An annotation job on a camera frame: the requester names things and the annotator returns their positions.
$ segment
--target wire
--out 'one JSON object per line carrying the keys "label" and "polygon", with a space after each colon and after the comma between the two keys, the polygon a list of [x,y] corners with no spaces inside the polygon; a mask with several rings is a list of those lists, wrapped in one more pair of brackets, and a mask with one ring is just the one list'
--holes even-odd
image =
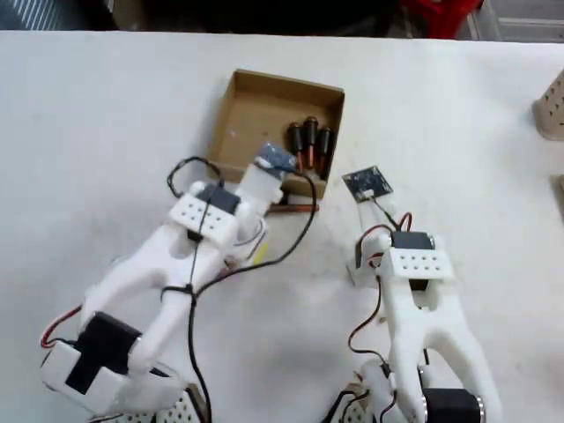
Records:
{"label": "wire", "polygon": [[345,422],[345,416],[346,416],[346,412],[349,411],[349,408],[351,405],[353,405],[353,403],[356,403],[357,401],[361,401],[364,398],[366,398],[368,395],[370,394],[370,390],[366,390],[366,392],[364,394],[358,395],[357,397],[353,398],[351,401],[348,402],[348,404],[345,406],[345,408],[343,409],[343,413],[341,414],[341,419],[339,421],[341,422]]}
{"label": "wire", "polygon": [[389,410],[394,408],[394,405],[396,405],[396,401],[397,401],[397,391],[394,390],[394,397],[391,399],[390,405],[388,405],[386,408],[384,408],[382,410],[382,412],[380,413],[380,423],[383,423],[384,414],[386,414]]}
{"label": "wire", "polygon": [[172,192],[173,196],[175,196],[176,198],[182,197],[184,195],[184,192],[176,190],[176,187],[174,186],[174,182],[173,182],[174,175],[180,169],[182,169],[183,167],[185,167],[186,165],[188,165],[193,161],[199,161],[200,163],[204,163],[208,168],[210,168],[213,171],[214,174],[218,176],[219,178],[218,185],[220,187],[223,187],[225,185],[225,179],[221,175],[221,171],[213,163],[210,163],[208,159],[204,159],[203,157],[198,157],[198,156],[188,157],[187,159],[180,160],[178,164],[174,167],[174,169],[170,171],[170,174],[168,174],[167,177],[167,185],[170,188],[170,192]]}
{"label": "wire", "polygon": [[384,255],[384,253],[374,253],[373,255],[371,255],[371,256],[368,258],[368,265],[369,265],[371,268],[373,268],[373,269],[375,269],[376,267],[380,267],[380,264],[378,264],[377,266],[374,266],[374,265],[372,264],[372,259],[373,259],[373,258],[382,258],[383,255]]}
{"label": "wire", "polygon": [[394,218],[392,218],[391,215],[390,215],[387,211],[385,211],[385,210],[383,209],[383,207],[381,207],[381,206],[378,204],[378,202],[376,201],[376,198],[375,198],[375,197],[372,197],[372,201],[374,201],[374,204],[376,204],[376,206],[382,211],[382,213],[384,213],[384,215],[386,216],[386,219],[388,219],[388,221],[390,222],[390,224],[391,224],[397,231],[400,231],[400,230],[401,230],[401,226],[398,225],[398,224],[396,223],[396,221],[394,220]]}
{"label": "wire", "polygon": [[161,296],[166,291],[177,291],[177,292],[186,293],[188,295],[191,295],[191,297],[192,297],[192,302],[190,304],[190,311],[189,311],[189,320],[188,320],[188,350],[189,350],[190,363],[191,363],[192,367],[194,368],[194,373],[196,373],[198,382],[200,383],[200,386],[202,387],[202,391],[204,393],[204,399],[205,399],[205,402],[206,402],[206,414],[207,414],[206,417],[207,417],[208,423],[212,423],[212,401],[211,401],[211,398],[210,398],[210,393],[207,389],[207,385],[205,384],[204,375],[202,374],[202,371],[200,370],[199,366],[197,365],[196,352],[195,352],[195,348],[194,348],[194,321],[195,321],[195,318],[196,318],[196,305],[197,305],[197,301],[198,301],[200,295],[202,295],[202,293],[204,293],[206,290],[208,290],[212,286],[217,285],[219,282],[225,280],[226,278],[229,278],[230,276],[233,276],[233,275],[238,274],[238,273],[243,273],[243,272],[246,272],[246,271],[253,271],[253,270],[256,270],[256,269],[261,269],[261,268],[267,267],[267,266],[272,266],[274,264],[278,264],[278,263],[284,261],[288,256],[290,256],[290,254],[292,254],[296,250],[298,245],[300,245],[300,242],[303,240],[304,236],[308,232],[309,227],[311,226],[311,223],[312,223],[314,216],[315,216],[315,208],[317,206],[317,194],[316,194],[316,191],[315,191],[315,185],[314,185],[313,181],[311,180],[311,178],[309,176],[307,176],[306,174],[303,174],[302,172],[299,172],[299,171],[292,169],[290,167],[271,167],[271,168],[275,169],[275,170],[281,170],[281,171],[287,172],[289,174],[295,174],[296,176],[299,176],[299,177],[305,179],[309,184],[309,188],[311,189],[311,203],[312,203],[311,213],[309,214],[309,218],[308,218],[308,221],[306,222],[306,225],[303,227],[300,234],[296,238],[296,241],[290,246],[290,248],[284,254],[282,254],[280,257],[278,257],[274,260],[266,261],[266,262],[259,263],[259,264],[254,264],[254,265],[247,266],[247,267],[241,267],[239,269],[235,269],[235,270],[223,273],[222,275],[219,275],[216,278],[210,280],[209,282],[203,284],[197,291],[193,291],[193,286],[192,286],[191,282],[187,286],[185,286],[184,288],[180,288],[178,286],[167,286],[167,287],[163,288],[163,290],[161,291]]}
{"label": "wire", "polygon": [[53,348],[53,346],[55,346],[55,342],[56,341],[63,341],[63,342],[69,342],[66,339],[62,339],[62,338],[52,338],[52,339],[48,339],[49,336],[51,335],[51,333],[53,333],[53,331],[64,321],[69,320],[71,317],[73,317],[76,313],[78,313],[80,310],[82,309],[82,305],[77,306],[75,308],[73,308],[72,310],[66,312],[64,315],[61,315],[59,317],[57,317],[53,322],[51,322],[47,328],[45,328],[45,330],[43,331],[41,338],[39,340],[39,344],[41,348],[44,348],[46,350]]}
{"label": "wire", "polygon": [[[215,187],[213,188],[213,190],[211,191],[211,194],[210,194],[208,200],[205,202],[204,213],[202,213],[202,218],[200,219],[200,226],[197,229],[197,236],[198,237],[202,236],[202,228],[204,227],[205,217],[208,214],[208,209],[210,208],[210,202],[212,201],[212,198],[215,194],[215,191],[218,189],[218,186],[219,186],[219,184],[217,183],[215,185]],[[194,278],[194,269],[196,268],[197,248],[199,246],[200,246],[200,241],[197,241],[196,246],[194,247],[194,256],[192,258],[192,268],[190,269],[189,285],[192,285],[192,279]]]}
{"label": "wire", "polygon": [[190,364],[196,373],[197,381],[202,387],[202,392],[204,393],[205,400],[205,419],[207,423],[212,423],[212,399],[210,398],[210,392],[205,384],[204,375],[202,370],[197,365],[196,351],[194,349],[194,319],[196,318],[196,303],[197,297],[192,294],[192,303],[190,304],[190,312],[188,317],[188,354],[190,357]]}
{"label": "wire", "polygon": [[391,227],[389,227],[388,225],[374,225],[371,226],[369,229],[367,229],[366,231],[364,231],[364,234],[362,234],[362,236],[359,238],[359,242],[360,244],[362,244],[362,242],[364,241],[364,239],[369,236],[373,231],[375,231],[376,229],[387,229],[388,231],[390,231],[390,234],[392,232],[394,232]]}
{"label": "wire", "polygon": [[233,244],[234,247],[242,247],[243,245],[249,245],[252,241],[254,241],[256,238],[258,238],[258,235],[260,235],[263,232],[264,229],[264,223],[263,220],[260,219],[258,221],[258,229],[256,230],[256,234],[254,234],[253,236],[251,236],[249,239],[245,240],[245,241],[241,241],[241,242],[237,242],[236,244]]}
{"label": "wire", "polygon": [[349,349],[353,353],[373,354],[373,355],[377,356],[382,361],[382,364],[387,365],[388,363],[387,363],[386,359],[384,359],[383,356],[379,352],[377,352],[376,350],[361,350],[361,349],[353,347],[354,336],[357,333],[359,333],[367,324],[372,322],[376,318],[378,311],[380,311],[380,306],[382,305],[382,282],[380,281],[380,278],[378,276],[376,276],[376,282],[378,283],[378,301],[376,302],[376,309],[372,312],[372,314],[368,317],[367,320],[365,320],[364,322],[362,322],[361,324],[359,324],[356,328],[354,328],[352,330],[351,334],[349,335],[347,344],[349,346]]}
{"label": "wire", "polygon": [[399,225],[399,230],[403,230],[402,228],[404,227],[404,223],[407,220],[407,232],[410,232],[412,230],[412,223],[413,223],[413,214],[409,211],[407,212],[399,221],[398,225]]}
{"label": "wire", "polygon": [[86,421],[86,423],[101,423],[102,421],[109,421],[112,419],[119,419],[123,413],[113,414],[111,416],[93,417]]}
{"label": "wire", "polygon": [[307,176],[306,174],[303,174],[302,172],[299,172],[297,170],[291,169],[290,167],[273,167],[273,168],[277,169],[277,170],[282,170],[282,171],[287,172],[289,174],[295,174],[296,176],[299,176],[299,177],[305,179],[308,182],[309,188],[311,190],[311,212],[309,213],[309,218],[308,218],[308,221],[306,222],[306,225],[301,230],[300,234],[296,238],[296,241],[280,257],[275,258],[273,260],[266,261],[266,262],[262,262],[262,263],[259,263],[259,264],[253,264],[253,265],[247,266],[247,267],[240,267],[239,269],[234,269],[232,271],[228,271],[228,272],[226,272],[222,275],[219,275],[216,278],[212,279],[211,281],[203,284],[200,287],[200,289],[195,292],[196,297],[199,297],[204,291],[207,291],[212,286],[218,284],[219,282],[221,282],[222,280],[224,280],[226,278],[229,278],[230,276],[236,275],[238,273],[247,272],[247,271],[254,271],[256,269],[261,269],[261,268],[267,267],[267,266],[273,266],[274,264],[279,264],[279,263],[283,262],[288,256],[290,256],[296,250],[298,245],[300,245],[301,240],[303,240],[304,236],[306,236],[306,233],[308,232],[309,227],[311,226],[311,223],[313,222],[313,219],[314,219],[314,216],[315,216],[315,207],[317,206],[317,194],[315,192],[315,185],[314,185],[313,181],[311,180],[311,178],[309,176]]}

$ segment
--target white tabletop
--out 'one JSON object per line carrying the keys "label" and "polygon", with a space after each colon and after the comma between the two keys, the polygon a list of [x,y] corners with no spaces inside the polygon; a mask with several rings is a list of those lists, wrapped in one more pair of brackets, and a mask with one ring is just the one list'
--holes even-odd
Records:
{"label": "white tabletop", "polygon": [[[564,46],[14,32],[0,33],[0,53],[3,420],[84,418],[42,386],[38,336],[160,223],[174,203],[167,172],[204,153],[231,72],[244,68],[340,86],[346,103],[327,196],[302,245],[198,307],[216,420],[319,421],[364,360],[345,340],[375,291],[345,275],[360,223],[340,175],[376,164],[415,227],[445,238],[506,421],[561,421],[564,225],[550,178],[564,173],[564,144],[537,134],[530,106]],[[202,175],[194,167],[184,182]],[[270,219],[271,255],[305,219]],[[143,329],[157,297],[117,314]],[[385,325],[361,338],[388,347]],[[184,333],[166,359],[192,375]]]}

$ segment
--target white robotic arm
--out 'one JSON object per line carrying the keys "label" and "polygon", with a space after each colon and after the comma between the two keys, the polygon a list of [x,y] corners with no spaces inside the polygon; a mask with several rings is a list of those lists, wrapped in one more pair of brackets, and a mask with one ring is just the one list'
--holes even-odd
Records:
{"label": "white robotic arm", "polygon": [[[280,169],[294,161],[265,145],[234,194],[192,184],[137,253],[88,290],[78,339],[54,343],[41,366],[43,381],[94,415],[172,407],[188,383],[158,360],[188,315],[192,296],[186,293],[217,277],[226,263],[243,265],[260,254],[263,216],[282,196]],[[109,314],[148,289],[161,290],[162,306],[144,333]]]}
{"label": "white robotic arm", "polygon": [[[373,178],[367,171],[351,174],[358,178],[352,189],[349,184],[353,194],[366,174]],[[372,189],[360,192],[357,201],[364,201],[363,195],[378,214],[388,214]],[[442,239],[411,232],[411,221],[408,229],[402,226],[388,214],[361,236],[347,265],[356,286],[380,290],[390,332],[388,360],[369,360],[360,371],[374,416],[385,414],[394,423],[501,423],[501,400],[464,317]],[[463,389],[430,388],[419,365],[426,348],[446,360]]]}

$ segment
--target open cardboard box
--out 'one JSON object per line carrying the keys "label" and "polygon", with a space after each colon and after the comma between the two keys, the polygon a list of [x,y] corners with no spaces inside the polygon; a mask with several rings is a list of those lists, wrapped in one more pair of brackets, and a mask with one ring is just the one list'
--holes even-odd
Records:
{"label": "open cardboard box", "polygon": [[[326,172],[329,174],[344,103],[341,88],[236,70],[223,97],[208,159],[226,180],[238,182],[264,143],[287,148],[288,125],[315,116],[319,128],[328,126],[334,131]],[[314,183],[317,196],[322,198],[327,182],[315,176]],[[291,194],[311,196],[308,183],[293,175],[282,188]]]}

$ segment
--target circuit board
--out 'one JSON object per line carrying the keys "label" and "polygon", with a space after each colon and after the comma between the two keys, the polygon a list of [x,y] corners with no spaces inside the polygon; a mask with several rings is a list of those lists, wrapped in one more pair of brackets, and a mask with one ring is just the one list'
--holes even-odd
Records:
{"label": "circuit board", "polygon": [[394,192],[376,166],[344,174],[343,181],[357,203]]}

